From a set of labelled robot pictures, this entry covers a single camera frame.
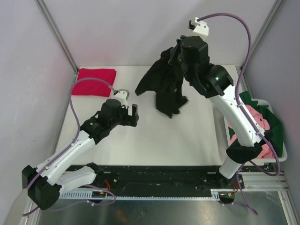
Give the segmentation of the black t shirt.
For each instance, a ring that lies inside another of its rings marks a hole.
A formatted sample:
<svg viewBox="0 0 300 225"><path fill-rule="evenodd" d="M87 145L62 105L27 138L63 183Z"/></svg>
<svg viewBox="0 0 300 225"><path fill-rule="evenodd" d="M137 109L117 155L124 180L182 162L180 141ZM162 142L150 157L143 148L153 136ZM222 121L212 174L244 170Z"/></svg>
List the black t shirt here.
<svg viewBox="0 0 300 225"><path fill-rule="evenodd" d="M138 83L135 94L137 96L147 92L155 92L155 107L169 118L180 114L180 108L188 102L182 95L183 74L169 64L170 47L161 52L160 58L153 63L150 69Z"/></svg>

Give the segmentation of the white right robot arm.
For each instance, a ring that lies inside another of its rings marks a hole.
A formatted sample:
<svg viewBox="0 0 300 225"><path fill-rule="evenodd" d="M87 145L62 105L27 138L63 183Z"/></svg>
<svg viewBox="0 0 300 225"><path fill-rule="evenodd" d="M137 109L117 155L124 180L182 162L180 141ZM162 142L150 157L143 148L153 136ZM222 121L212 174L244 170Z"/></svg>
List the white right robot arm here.
<svg viewBox="0 0 300 225"><path fill-rule="evenodd" d="M209 99L232 126L237 138L227 148L227 157L214 175L213 183L227 188L242 164L256 158L268 131L256 124L242 103L227 70L210 63L208 44L199 36L181 36L171 50L169 64L178 69L200 95Z"/></svg>

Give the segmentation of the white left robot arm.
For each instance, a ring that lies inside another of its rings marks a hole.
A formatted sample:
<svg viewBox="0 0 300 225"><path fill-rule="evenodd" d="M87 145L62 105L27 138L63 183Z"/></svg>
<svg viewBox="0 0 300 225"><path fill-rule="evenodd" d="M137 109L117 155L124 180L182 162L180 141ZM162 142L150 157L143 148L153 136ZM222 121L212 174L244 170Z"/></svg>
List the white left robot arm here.
<svg viewBox="0 0 300 225"><path fill-rule="evenodd" d="M62 150L36 167L30 165L22 170L22 187L28 197L41 210L52 207L59 197L73 189L85 185L97 188L103 184L103 170L95 163L88 163L77 172L66 170L83 153L94 148L106 138L116 126L136 127L138 106L129 107L118 99L106 100L99 111L87 119L78 129L72 141Z"/></svg>

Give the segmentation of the folded magenta t shirt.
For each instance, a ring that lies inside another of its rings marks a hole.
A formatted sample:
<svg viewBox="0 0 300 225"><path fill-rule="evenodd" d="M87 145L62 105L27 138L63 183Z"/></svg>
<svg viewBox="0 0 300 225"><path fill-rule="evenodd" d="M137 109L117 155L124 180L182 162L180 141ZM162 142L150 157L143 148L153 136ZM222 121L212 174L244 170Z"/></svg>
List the folded magenta t shirt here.
<svg viewBox="0 0 300 225"><path fill-rule="evenodd" d="M108 85L113 86L117 71L115 69L88 69L80 68L77 81L84 78L97 78L105 81L107 84L96 80L85 80L75 85L72 89L73 96L99 96L109 97L112 90Z"/></svg>

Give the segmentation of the green t shirt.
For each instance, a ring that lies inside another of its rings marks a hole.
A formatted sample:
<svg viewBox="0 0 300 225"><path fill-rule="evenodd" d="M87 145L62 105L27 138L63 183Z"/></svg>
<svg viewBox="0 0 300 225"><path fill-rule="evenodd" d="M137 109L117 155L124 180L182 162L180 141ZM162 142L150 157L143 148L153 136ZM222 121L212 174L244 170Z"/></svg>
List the green t shirt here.
<svg viewBox="0 0 300 225"><path fill-rule="evenodd" d="M254 117L255 121L264 129L271 130L273 137L270 140L278 158L283 154L284 130L281 121L268 109L269 104L262 105L258 100L252 100L250 93L244 91L240 93L241 100L246 104L247 109ZM237 139L237 136L228 123L231 144ZM275 158L271 148L264 144L262 151L257 158L271 159Z"/></svg>

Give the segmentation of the pink t shirt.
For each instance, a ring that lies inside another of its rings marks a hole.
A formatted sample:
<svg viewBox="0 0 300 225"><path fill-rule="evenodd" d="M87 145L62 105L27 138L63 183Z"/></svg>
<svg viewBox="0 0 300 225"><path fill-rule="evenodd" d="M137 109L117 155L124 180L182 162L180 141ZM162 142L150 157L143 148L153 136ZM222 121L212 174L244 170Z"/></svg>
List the pink t shirt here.
<svg viewBox="0 0 300 225"><path fill-rule="evenodd" d="M242 107L231 107L229 113L225 115L227 122L232 126L237 139L230 146L248 148L250 152L254 152L254 147L259 146L258 155L262 151L262 146L265 142L259 134L265 134L265 131L251 115L246 105Z"/></svg>

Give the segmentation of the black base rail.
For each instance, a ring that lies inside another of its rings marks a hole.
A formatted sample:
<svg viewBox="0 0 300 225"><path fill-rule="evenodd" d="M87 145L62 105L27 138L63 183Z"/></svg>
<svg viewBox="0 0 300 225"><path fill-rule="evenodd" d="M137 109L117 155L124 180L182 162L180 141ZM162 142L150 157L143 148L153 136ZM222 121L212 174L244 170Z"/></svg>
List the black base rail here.
<svg viewBox="0 0 300 225"><path fill-rule="evenodd" d="M242 175L226 180L218 166L102 165L92 185L108 187L116 196L196 197L211 189L232 192L244 187Z"/></svg>

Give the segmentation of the right aluminium frame post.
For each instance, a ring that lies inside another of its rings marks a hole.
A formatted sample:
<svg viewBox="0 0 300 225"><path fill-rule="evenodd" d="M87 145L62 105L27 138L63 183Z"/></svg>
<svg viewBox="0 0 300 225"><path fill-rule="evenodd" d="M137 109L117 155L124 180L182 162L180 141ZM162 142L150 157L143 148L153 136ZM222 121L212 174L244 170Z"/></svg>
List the right aluminium frame post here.
<svg viewBox="0 0 300 225"><path fill-rule="evenodd" d="M285 0L276 0L268 13L263 25L261 26L251 49L251 54L249 56L249 60L253 57L255 52L258 50L259 46L261 45L262 41L264 40L265 36L267 35L268 31L270 30L272 24L274 23L275 19L277 18L281 8L285 4Z"/></svg>

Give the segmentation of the aluminium frame post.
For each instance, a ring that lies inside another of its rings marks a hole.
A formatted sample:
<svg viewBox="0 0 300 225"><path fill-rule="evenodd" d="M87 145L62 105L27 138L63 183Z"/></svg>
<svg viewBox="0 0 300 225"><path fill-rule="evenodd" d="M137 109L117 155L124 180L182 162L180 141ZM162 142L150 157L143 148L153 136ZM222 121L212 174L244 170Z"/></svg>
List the aluminium frame post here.
<svg viewBox="0 0 300 225"><path fill-rule="evenodd" d="M272 24L274 23L275 19L277 18L281 8L285 4L285 0L276 0L268 13L263 25L261 26L251 49L251 54L249 56L249 60L253 57L255 52L258 50L259 46L261 45L262 41L264 40L265 36L267 35L268 31L270 30Z"/></svg>
<svg viewBox="0 0 300 225"><path fill-rule="evenodd" d="M40 10L42 16L44 17L45 22L47 23L50 31L52 32L54 38L56 39L59 47L61 48L64 56L66 57L67 61L69 62L72 70L77 73L78 72L78 66L76 65L74 58L61 34L59 31L59 28L50 12L48 9L46 3L44 0L34 0L36 3L38 9Z"/></svg>

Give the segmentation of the left aluminium frame post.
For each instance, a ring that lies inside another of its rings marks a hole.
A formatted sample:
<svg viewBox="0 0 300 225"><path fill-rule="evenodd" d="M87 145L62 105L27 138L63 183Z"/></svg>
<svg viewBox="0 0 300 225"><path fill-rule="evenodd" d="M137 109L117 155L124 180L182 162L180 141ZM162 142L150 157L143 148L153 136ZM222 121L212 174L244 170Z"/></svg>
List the left aluminium frame post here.
<svg viewBox="0 0 300 225"><path fill-rule="evenodd" d="M52 32L54 38L56 39L59 47L61 48L64 56L66 57L67 61L69 62L72 70L77 73L78 72L78 66L76 65L74 58L61 34L59 31L59 28L50 12L48 9L46 3L44 0L34 0L36 3L38 9L40 10L42 16L44 17L45 22L47 23L50 31Z"/></svg>

